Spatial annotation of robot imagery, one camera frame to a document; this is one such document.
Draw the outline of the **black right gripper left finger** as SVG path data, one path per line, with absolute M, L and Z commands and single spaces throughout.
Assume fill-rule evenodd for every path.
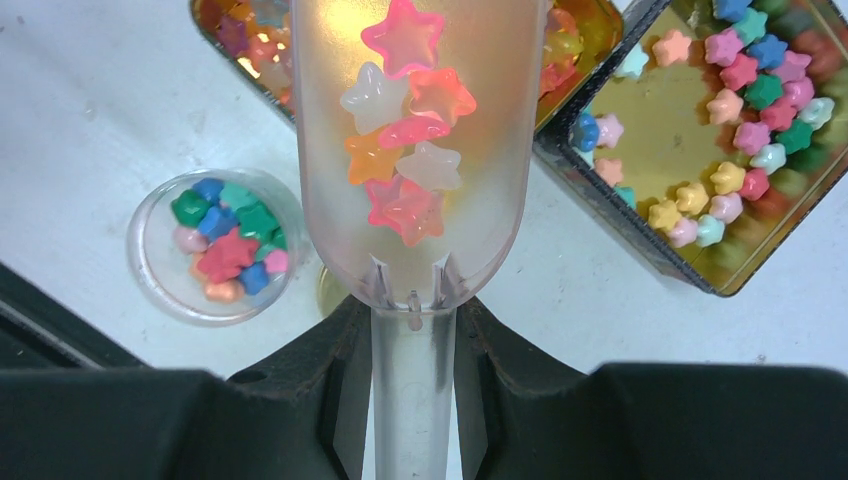
M 358 479 L 369 310 L 347 298 L 228 379 L 203 370 L 6 370 L 5 479 Z

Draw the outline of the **clear round plastic container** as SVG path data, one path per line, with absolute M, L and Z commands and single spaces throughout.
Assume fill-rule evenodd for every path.
M 126 237 L 147 298 L 201 326 L 244 322 L 280 300 L 309 252 L 295 194 L 261 170 L 198 170 L 151 191 Z

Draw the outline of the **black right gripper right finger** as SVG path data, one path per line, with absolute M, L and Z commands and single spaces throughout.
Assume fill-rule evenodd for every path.
M 813 367 L 607 363 L 584 374 L 480 301 L 457 314 L 467 479 L 843 479 L 847 378 Z

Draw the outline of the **clear plastic scoop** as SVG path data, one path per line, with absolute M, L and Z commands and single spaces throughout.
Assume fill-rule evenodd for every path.
M 447 473 L 457 313 L 524 211 L 543 1 L 296 1 L 301 196 L 371 310 L 375 475 Z

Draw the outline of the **tin of pastel star candies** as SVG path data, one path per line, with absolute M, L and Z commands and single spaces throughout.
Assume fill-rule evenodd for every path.
M 660 273 L 736 294 L 847 171 L 830 1 L 573 5 L 579 76 L 535 154 Z

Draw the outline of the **tin of translucent star candies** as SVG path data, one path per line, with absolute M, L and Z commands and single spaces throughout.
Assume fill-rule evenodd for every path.
M 295 119 L 289 1 L 190 1 L 199 33 L 288 124 Z M 623 37 L 609 1 L 550 1 L 536 111 L 536 130 L 603 63 Z

